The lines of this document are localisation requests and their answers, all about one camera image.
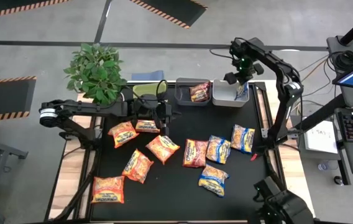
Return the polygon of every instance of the snack bag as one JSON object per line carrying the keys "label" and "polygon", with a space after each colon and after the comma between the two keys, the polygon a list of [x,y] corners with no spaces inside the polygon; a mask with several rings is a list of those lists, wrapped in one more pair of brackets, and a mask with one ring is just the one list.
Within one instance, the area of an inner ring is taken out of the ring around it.
{"label": "snack bag", "polygon": [[99,178],[94,177],[93,199],[97,202],[124,203],[124,176]]}
{"label": "snack bag", "polygon": [[147,144],[146,148],[152,151],[152,153],[161,160],[163,165],[165,165],[165,161],[179,149],[179,146],[172,142],[168,136],[159,135]]}
{"label": "snack bag", "polygon": [[225,196],[225,180],[229,174],[222,170],[206,165],[199,179],[199,186],[216,193],[218,196]]}
{"label": "snack bag", "polygon": [[231,142],[216,136],[209,137],[207,147],[207,159],[225,164],[231,153]]}
{"label": "snack bag", "polygon": [[192,102],[201,102],[209,99],[209,86],[210,82],[206,82],[194,87],[189,87],[190,89],[190,100]]}
{"label": "snack bag", "polygon": [[154,121],[138,120],[135,130],[138,132],[160,133]]}
{"label": "snack bag", "polygon": [[121,175],[124,175],[130,180],[145,182],[146,175],[153,164],[143,153],[136,149],[129,159],[126,168],[122,171]]}
{"label": "snack bag", "polygon": [[255,129],[243,128],[237,124],[233,127],[231,147],[241,152],[252,153]]}
{"label": "snack bag", "polygon": [[135,132],[134,127],[130,121],[119,123],[115,127],[111,128],[108,132],[108,135],[114,137],[114,148],[122,146],[127,141],[135,138],[139,133]]}
{"label": "snack bag", "polygon": [[206,166],[206,152],[208,141],[186,140],[185,155],[183,156],[183,166],[204,167]]}

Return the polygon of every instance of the orange snack bag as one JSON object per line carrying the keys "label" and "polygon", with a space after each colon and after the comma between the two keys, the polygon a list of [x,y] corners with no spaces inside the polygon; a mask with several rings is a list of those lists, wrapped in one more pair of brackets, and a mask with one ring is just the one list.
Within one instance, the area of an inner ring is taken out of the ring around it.
{"label": "orange snack bag", "polygon": [[143,153],[136,149],[129,159],[126,168],[122,171],[121,175],[124,175],[130,180],[139,181],[144,183],[146,175],[153,164]]}
{"label": "orange snack bag", "polygon": [[168,136],[159,135],[147,144],[146,148],[152,151],[152,153],[161,160],[163,165],[165,165],[165,161],[179,149],[179,146],[172,142]]}
{"label": "orange snack bag", "polygon": [[111,128],[108,132],[108,135],[113,136],[114,138],[114,148],[122,146],[127,141],[135,138],[139,133],[135,132],[134,127],[130,121],[119,123],[115,127]]}
{"label": "orange snack bag", "polygon": [[99,178],[94,177],[93,199],[91,203],[124,203],[124,176]]}
{"label": "orange snack bag", "polygon": [[206,152],[208,141],[186,140],[185,155],[183,156],[183,166],[204,167],[206,166]]}
{"label": "orange snack bag", "polygon": [[154,121],[138,120],[135,130],[138,132],[160,133]]}

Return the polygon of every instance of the plastic bin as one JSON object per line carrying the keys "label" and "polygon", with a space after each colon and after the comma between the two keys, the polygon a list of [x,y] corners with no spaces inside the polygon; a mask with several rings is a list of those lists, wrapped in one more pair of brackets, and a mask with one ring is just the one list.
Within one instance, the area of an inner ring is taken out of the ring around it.
{"label": "plastic bin", "polygon": [[207,79],[201,78],[178,78],[175,82],[175,99],[178,105],[183,106],[206,106],[208,102],[211,101],[213,89],[212,86],[209,86],[209,98],[206,101],[202,102],[192,102],[190,100],[190,89],[199,84],[209,82]]}
{"label": "plastic bin", "polygon": [[234,100],[239,83],[228,84],[227,81],[214,80],[213,104],[216,106],[242,107],[249,100],[249,84],[245,83],[243,96]]}

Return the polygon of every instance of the black mat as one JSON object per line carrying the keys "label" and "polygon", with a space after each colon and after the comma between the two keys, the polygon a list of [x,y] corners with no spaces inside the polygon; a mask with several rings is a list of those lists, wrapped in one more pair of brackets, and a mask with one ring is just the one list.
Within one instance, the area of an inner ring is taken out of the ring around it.
{"label": "black mat", "polygon": [[0,119],[29,115],[36,78],[31,76],[0,80]]}
{"label": "black mat", "polygon": [[207,7],[192,0],[130,0],[164,19],[190,28],[207,10]]}
{"label": "black mat", "polygon": [[126,178],[125,204],[93,204],[92,221],[174,221],[174,220],[245,220],[247,214],[260,207],[252,198],[254,184],[266,177],[263,157],[250,161],[250,155],[231,149],[226,164],[212,166],[226,171],[230,178],[225,182],[225,197],[199,187],[198,179],[203,169],[182,167],[186,138],[208,140],[211,134],[231,139],[232,127],[239,124],[255,128],[254,145],[260,143],[260,124],[255,110],[253,86],[250,100],[242,108],[177,106],[173,88],[168,89],[168,99],[182,117],[170,123],[170,138],[181,148],[165,163],[165,166],[145,145],[156,134],[142,133],[129,143],[114,149],[114,140],[107,130],[115,124],[105,121],[104,145],[99,163],[100,177],[121,175],[122,170],[136,148],[150,160],[151,166],[145,184]]}

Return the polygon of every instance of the black table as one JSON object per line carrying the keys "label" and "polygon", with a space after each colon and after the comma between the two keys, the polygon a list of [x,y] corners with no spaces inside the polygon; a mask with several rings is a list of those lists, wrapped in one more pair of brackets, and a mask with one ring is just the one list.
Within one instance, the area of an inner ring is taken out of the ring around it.
{"label": "black table", "polygon": [[[176,105],[174,88],[168,88],[168,102],[183,115],[173,120],[170,139],[181,146],[165,166],[147,149],[156,134],[142,133],[125,145],[114,149],[114,140],[103,134],[103,148],[99,155],[97,176],[114,177],[122,170],[135,149],[143,152],[154,164],[145,184],[126,178],[124,204],[92,204],[91,221],[177,221],[177,220],[246,220],[248,214],[258,209],[252,197],[256,194],[254,184],[268,175],[265,157],[250,161],[251,156],[231,149],[226,164],[208,164],[227,172],[225,197],[199,187],[198,179],[203,169],[182,167],[186,138],[208,140],[210,135],[231,139],[234,124],[255,128],[254,146],[262,141],[261,122],[255,84],[250,84],[250,100],[241,108],[214,106],[205,107]],[[104,131],[119,121],[105,119]]]}

